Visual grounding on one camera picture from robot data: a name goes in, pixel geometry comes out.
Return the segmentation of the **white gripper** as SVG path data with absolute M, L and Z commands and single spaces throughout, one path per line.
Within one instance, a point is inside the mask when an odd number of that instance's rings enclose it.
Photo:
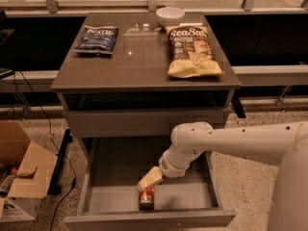
M 176 147 L 171 146 L 159 160 L 159 166 L 150 169 L 138 183 L 140 192 L 155 186 L 167 178 L 179 178 L 186 174 L 190 161 Z

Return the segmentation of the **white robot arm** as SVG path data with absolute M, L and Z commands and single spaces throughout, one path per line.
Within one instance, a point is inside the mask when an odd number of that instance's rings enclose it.
M 179 124 L 171 146 L 138 183 L 143 191 L 185 175 L 205 151 L 279 167 L 268 231 L 308 231 L 308 122 L 215 129 L 206 122 Z

